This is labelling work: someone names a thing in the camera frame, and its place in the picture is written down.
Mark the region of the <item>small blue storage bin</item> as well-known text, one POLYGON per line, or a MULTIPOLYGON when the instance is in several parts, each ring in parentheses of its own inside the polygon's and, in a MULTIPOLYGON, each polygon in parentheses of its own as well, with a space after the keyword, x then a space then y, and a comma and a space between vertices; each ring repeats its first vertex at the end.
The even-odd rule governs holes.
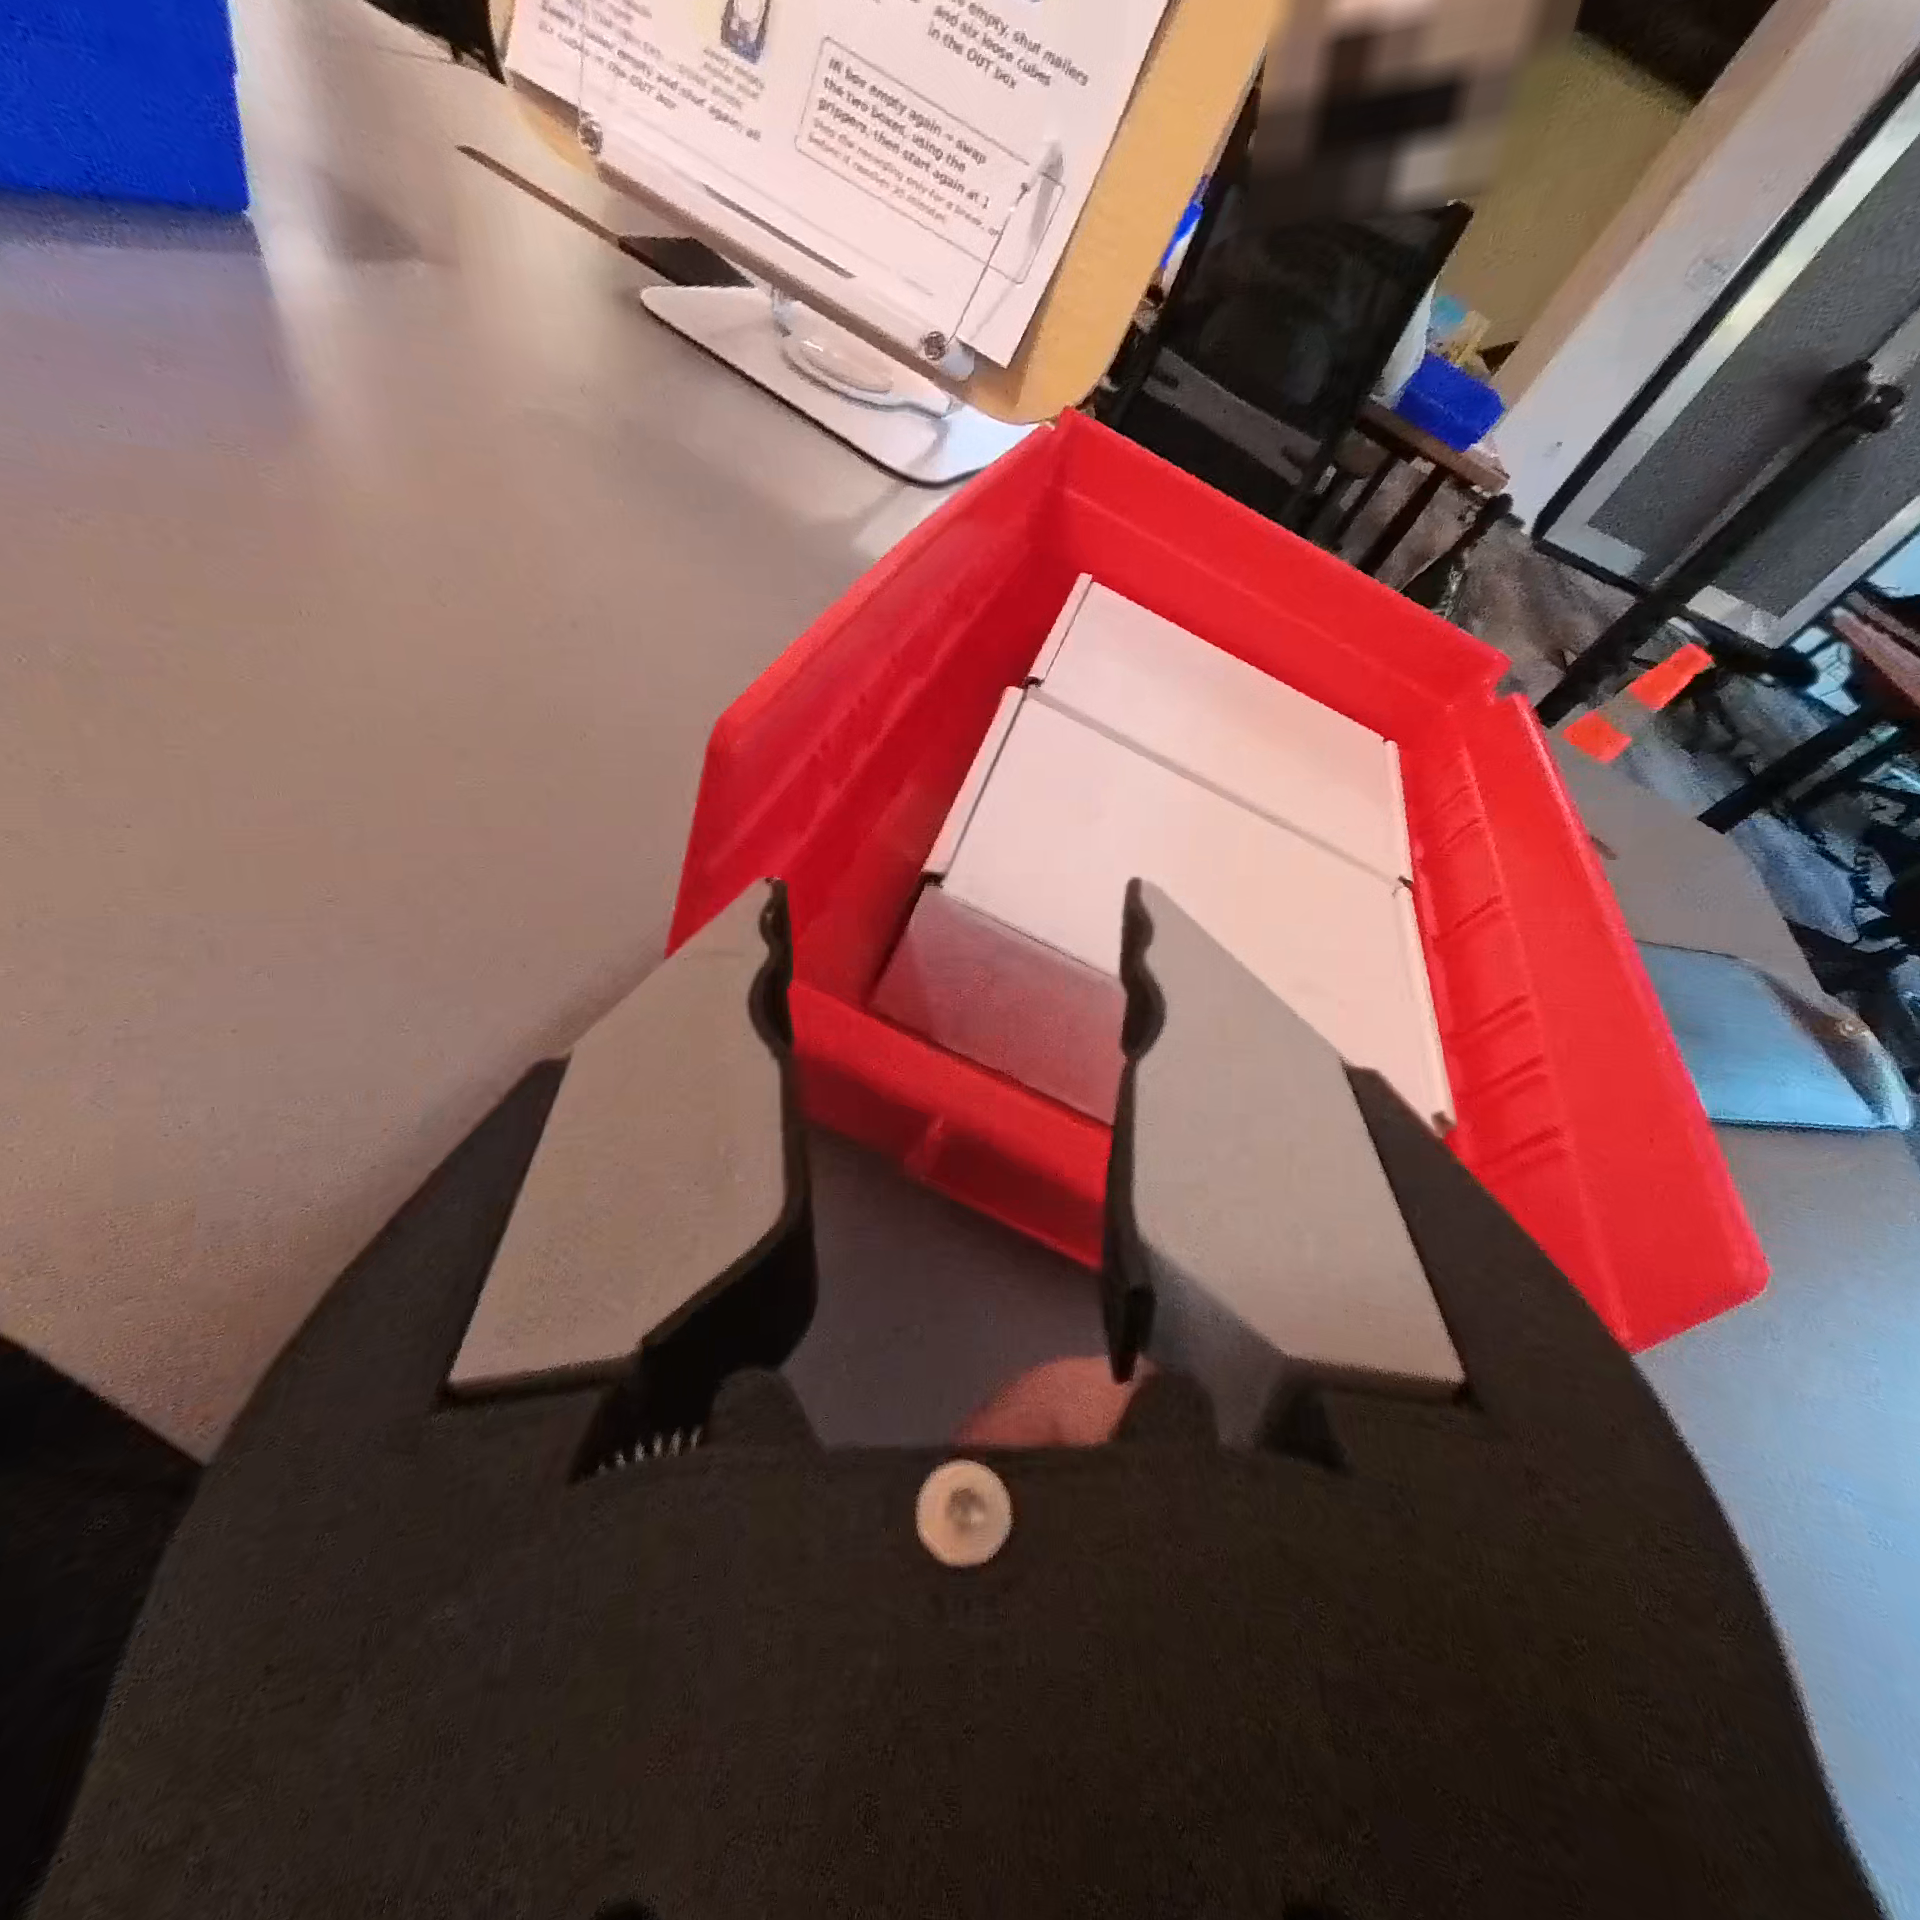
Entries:
POLYGON ((1507 403, 1492 384, 1429 350, 1395 401, 1395 414, 1446 449, 1468 452, 1499 426, 1507 403))

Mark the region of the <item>grey flat pouch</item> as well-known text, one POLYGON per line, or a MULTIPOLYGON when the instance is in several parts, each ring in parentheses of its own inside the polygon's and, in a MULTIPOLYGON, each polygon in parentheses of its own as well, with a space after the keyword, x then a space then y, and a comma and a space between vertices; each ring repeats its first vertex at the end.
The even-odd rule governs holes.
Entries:
POLYGON ((1705 1115, 1722 1128, 1907 1134, 1915 1093, 1859 1013, 1744 959, 1641 943, 1705 1115))

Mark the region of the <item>black office chair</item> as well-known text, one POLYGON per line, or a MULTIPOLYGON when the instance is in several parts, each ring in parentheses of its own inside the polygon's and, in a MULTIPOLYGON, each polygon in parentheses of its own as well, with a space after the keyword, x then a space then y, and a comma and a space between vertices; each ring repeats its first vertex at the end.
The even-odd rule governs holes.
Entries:
POLYGON ((1363 405, 1477 213, 1451 201, 1270 218, 1215 187, 1170 292, 1095 419, 1305 534, 1363 405))

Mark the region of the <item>white cardboard mailer box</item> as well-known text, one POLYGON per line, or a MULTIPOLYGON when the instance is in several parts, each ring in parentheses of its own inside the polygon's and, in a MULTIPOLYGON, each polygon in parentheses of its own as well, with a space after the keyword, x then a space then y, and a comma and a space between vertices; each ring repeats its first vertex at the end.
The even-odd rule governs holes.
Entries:
POLYGON ((1124 1067, 1129 888, 1164 892, 1345 1061, 1451 1131, 1413 890, 1009 690, 870 1006, 1096 1125, 1124 1067))
POLYGON ((1091 575, 1072 584, 1025 688, 1382 880, 1415 876, 1395 742, 1091 575))

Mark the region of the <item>wooden backing board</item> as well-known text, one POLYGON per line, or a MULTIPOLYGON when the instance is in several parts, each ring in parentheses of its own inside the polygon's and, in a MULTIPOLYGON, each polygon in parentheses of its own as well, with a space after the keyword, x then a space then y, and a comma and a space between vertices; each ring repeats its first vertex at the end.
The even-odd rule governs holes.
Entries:
POLYGON ((1092 397, 1126 344, 1194 188, 1223 154, 1286 2, 1174 2, 1021 348, 981 364, 968 401, 1017 425, 1092 397))

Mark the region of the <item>white metal document stand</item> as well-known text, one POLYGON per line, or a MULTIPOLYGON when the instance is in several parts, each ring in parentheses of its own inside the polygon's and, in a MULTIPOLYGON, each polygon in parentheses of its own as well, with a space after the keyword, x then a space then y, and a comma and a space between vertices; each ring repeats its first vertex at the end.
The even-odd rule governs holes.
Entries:
POLYGON ((776 227, 623 249, 662 279, 640 295, 653 321, 893 478, 966 483, 1037 432, 970 398, 968 324, 989 261, 960 253, 957 273, 921 287, 776 227))

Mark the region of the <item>grey panel on tripod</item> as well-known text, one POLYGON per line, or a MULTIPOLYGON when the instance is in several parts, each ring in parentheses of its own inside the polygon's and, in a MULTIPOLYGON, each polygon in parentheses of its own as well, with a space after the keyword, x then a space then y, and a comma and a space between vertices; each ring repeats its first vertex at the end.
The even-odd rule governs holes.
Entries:
POLYGON ((1918 81, 1908 60, 1548 496, 1532 544, 1626 592, 1563 722, 1685 625, 1761 675, 1917 534, 1918 81))

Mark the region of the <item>blue plastic bin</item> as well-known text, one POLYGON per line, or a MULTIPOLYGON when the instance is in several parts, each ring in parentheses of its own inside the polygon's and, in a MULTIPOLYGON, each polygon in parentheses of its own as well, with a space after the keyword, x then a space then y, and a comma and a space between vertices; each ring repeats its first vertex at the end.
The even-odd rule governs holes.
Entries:
POLYGON ((228 2, 6 2, 3 187, 249 213, 228 2))

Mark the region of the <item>printed instruction sheet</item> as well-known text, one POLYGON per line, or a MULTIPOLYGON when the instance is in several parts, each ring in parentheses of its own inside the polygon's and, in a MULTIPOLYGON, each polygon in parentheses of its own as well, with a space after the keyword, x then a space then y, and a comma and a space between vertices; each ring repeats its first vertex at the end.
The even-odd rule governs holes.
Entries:
POLYGON ((601 168, 909 355, 1021 350, 1161 2, 533 2, 509 72, 601 168))

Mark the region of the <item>red plastic bin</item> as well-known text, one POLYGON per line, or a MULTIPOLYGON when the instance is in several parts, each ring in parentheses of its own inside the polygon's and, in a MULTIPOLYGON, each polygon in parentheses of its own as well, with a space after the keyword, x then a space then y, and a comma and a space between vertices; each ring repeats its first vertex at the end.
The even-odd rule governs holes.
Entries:
POLYGON ((1070 412, 829 607, 717 720, 668 949, 787 882, 811 1120, 1098 1265, 1110 1127, 869 1000, 998 700, 1091 575, 1403 750, 1452 1152, 1632 1352, 1764 1292, 1620 902, 1500 652, 1070 412))

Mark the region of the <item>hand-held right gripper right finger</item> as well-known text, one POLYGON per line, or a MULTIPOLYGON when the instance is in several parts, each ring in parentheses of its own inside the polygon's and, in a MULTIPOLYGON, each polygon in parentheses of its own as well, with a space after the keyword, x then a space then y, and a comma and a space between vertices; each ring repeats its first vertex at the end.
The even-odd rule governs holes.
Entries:
POLYGON ((1196 1383, 1218 1436, 1309 1388, 1446 1404, 1467 1369, 1361 1093, 1382 1093, 1158 885, 1120 910, 1120 1073, 1103 1207, 1117 1383, 1196 1383))

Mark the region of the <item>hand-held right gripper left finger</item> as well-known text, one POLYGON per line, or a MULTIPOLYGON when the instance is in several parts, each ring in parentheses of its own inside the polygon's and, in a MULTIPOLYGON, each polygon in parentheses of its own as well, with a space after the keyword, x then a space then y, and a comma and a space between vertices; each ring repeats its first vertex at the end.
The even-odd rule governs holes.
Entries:
POLYGON ((752 880, 575 1045, 454 1396, 612 1383, 803 1224, 792 927, 752 880))

